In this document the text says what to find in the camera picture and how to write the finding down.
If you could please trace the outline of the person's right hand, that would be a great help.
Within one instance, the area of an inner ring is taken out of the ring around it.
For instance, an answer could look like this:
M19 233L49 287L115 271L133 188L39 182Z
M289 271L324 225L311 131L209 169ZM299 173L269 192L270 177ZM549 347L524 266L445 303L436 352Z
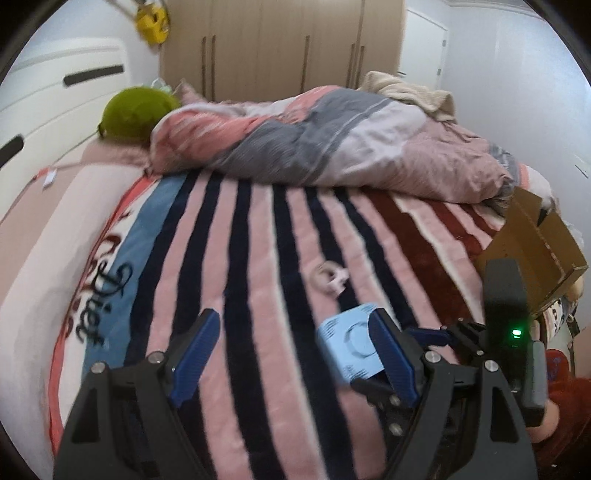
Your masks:
M556 432L559 421L559 407L552 400L548 399L545 403L544 416L540 425L527 429L531 442L537 444L550 438Z

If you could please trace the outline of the red sleeved forearm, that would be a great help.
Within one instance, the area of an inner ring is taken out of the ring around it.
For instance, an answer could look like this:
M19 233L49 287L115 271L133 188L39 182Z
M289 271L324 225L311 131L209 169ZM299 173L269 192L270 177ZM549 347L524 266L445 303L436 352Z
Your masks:
M533 444L541 479L590 477L590 380L573 376L567 357L559 350L546 351L548 399L559 407L556 432Z

